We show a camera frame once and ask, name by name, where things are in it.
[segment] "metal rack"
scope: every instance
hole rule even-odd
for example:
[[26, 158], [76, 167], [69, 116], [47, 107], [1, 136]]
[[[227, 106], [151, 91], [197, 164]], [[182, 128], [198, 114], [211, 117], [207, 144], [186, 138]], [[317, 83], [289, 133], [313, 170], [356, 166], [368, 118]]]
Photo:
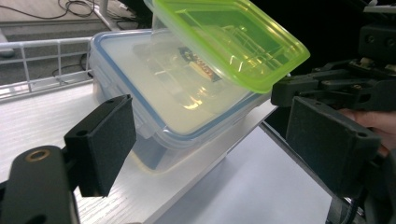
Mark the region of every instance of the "metal rack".
[[[0, 99], [91, 80], [86, 60], [90, 42], [90, 37], [80, 37], [0, 43], [0, 51], [15, 52], [12, 57], [0, 57]], [[76, 59], [79, 62], [70, 64]], [[6, 81], [7, 76], [17, 81]]]

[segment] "cable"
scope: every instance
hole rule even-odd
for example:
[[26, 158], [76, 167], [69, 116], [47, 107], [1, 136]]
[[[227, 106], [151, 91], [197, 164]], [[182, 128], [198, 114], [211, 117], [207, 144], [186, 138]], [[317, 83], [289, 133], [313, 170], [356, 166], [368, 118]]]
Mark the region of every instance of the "cable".
[[341, 224], [352, 224], [353, 220], [355, 219], [356, 213], [358, 212], [358, 208], [359, 208], [359, 200], [352, 199], [347, 209], [346, 217], [341, 222]]
[[[93, 3], [93, 7], [91, 7], [89, 4], [87, 4], [84, 1], [69, 0], [69, 1], [67, 1], [65, 3], [65, 5], [63, 7], [61, 5], [61, 0], [58, 0], [58, 5], [62, 9], [64, 9], [64, 14], [62, 14], [60, 16], [56, 16], [56, 17], [40, 17], [40, 16], [36, 16], [36, 15], [30, 14], [30, 13], [27, 13], [27, 12], [23, 12], [23, 11], [17, 10], [16, 8], [13, 8], [13, 7], [6, 7], [6, 6], [2, 6], [2, 5], [0, 5], [0, 7], [1, 8], [5, 8], [5, 9], [9, 9], [9, 10], [12, 10], [12, 11], [16, 11], [16, 12], [19, 12], [19, 13], [24, 14], [26, 16], [34, 17], [34, 18], [41, 19], [41, 20], [55, 20], [55, 19], [59, 19], [61, 17], [64, 17], [68, 12], [70, 12], [70, 13], [76, 15], [76, 16], [82, 17], [82, 18], [89, 17], [94, 12], [95, 1], [92, 0], [92, 3]], [[73, 10], [70, 9], [70, 7], [72, 5], [86, 6], [86, 7], [89, 7], [91, 11], [89, 13], [86, 13], [86, 14], [77, 13], [77, 12], [74, 12]]]
[[[76, 64], [65, 65], [65, 66], [61, 67], [61, 70], [62, 70], [62, 69], [65, 69], [65, 68], [71, 68], [71, 67], [77, 67], [77, 66], [79, 66], [79, 67], [81, 68], [81, 71], [86, 71], [86, 67], [85, 67], [85, 65], [84, 65], [84, 59], [86, 59], [86, 58], [87, 58], [87, 54], [86, 54], [86, 53], [85, 53], [85, 54], [81, 54], [81, 57], [79, 58], [78, 63], [76, 63]], [[56, 76], [55, 76], [55, 73], [58, 72], [58, 71], [59, 71], [59, 68], [53, 70], [52, 73], [51, 73], [52, 76], [53, 76], [53, 77], [56, 77]], [[93, 78], [93, 75], [92, 75], [91, 73], [87, 73], [87, 75], [88, 75], [88, 77]]]
[[136, 18], [126, 18], [126, 17], [120, 17], [119, 19], [116, 19], [116, 25], [121, 29], [125, 30], [123, 27], [120, 26], [121, 22], [136, 22], [137, 27], [136, 29], [146, 29], [146, 28], [151, 28], [151, 23], [152, 23], [152, 17], [136, 17]]

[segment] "floor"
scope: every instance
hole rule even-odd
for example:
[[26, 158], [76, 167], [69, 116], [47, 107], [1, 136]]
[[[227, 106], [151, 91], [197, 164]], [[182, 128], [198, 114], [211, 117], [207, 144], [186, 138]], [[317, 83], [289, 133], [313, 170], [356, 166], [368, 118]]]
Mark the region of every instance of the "floor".
[[[105, 21], [104, 15], [97, 14], [102, 11], [100, 8], [102, 1], [83, 1], [86, 4], [69, 4], [68, 0], [41, 0], [40, 4], [36, 4], [35, 1], [0, 0], [0, 43], [92, 37], [114, 28], [133, 30], [148, 26], [143, 22], [139, 24], [136, 12], [129, 10], [117, 0], [108, 0]], [[41, 54], [45, 50], [37, 49], [36, 53]], [[18, 59], [18, 53], [12, 49], [6, 52], [0, 50], [0, 87], [24, 81], [26, 79], [24, 73], [16, 72], [22, 68], [18, 70], [15, 64], [2, 65], [1, 60], [4, 59]], [[52, 72], [45, 71], [45, 67], [38, 66], [33, 73], [39, 74], [39, 77], [51, 76]]]

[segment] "plastic food container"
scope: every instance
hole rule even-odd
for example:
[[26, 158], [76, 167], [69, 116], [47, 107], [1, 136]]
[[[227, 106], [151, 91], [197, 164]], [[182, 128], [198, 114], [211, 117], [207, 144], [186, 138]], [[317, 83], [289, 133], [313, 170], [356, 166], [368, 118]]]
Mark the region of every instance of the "plastic food container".
[[[180, 81], [168, 75], [154, 53], [150, 30], [109, 32], [92, 39], [89, 60], [99, 101], [131, 94], [135, 128], [140, 135], [140, 142], [136, 143], [155, 145], [157, 151], [159, 148], [166, 151], [163, 155], [172, 161], [169, 164], [180, 161], [183, 158], [180, 155], [189, 154], [229, 129], [270, 97], [269, 94], [247, 91], [223, 79], [205, 82], [209, 79], [194, 72], [186, 61], [177, 71], [196, 81], [186, 81], [183, 76]], [[208, 103], [195, 102], [186, 106], [183, 97], [193, 98], [186, 89], [196, 89], [202, 82], [207, 88], [218, 90], [219, 94], [213, 94]], [[221, 94], [230, 90], [234, 94]]]
[[196, 66], [198, 69], [207, 68], [212, 77], [230, 80], [250, 91], [269, 92], [309, 57], [298, 39], [248, 0], [145, 3], [155, 17], [154, 51], [172, 52], [180, 41], [196, 55], [195, 61], [204, 64]]

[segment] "table surface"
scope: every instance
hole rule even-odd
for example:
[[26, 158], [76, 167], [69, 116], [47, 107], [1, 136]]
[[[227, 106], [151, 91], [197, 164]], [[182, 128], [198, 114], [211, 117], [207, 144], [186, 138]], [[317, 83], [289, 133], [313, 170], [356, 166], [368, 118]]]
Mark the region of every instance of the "table surface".
[[[64, 134], [97, 106], [91, 83], [0, 102], [0, 181], [23, 151], [64, 147]], [[108, 197], [75, 191], [81, 222], [323, 223], [331, 196], [257, 127], [273, 109], [256, 107], [166, 171], [132, 151]]]

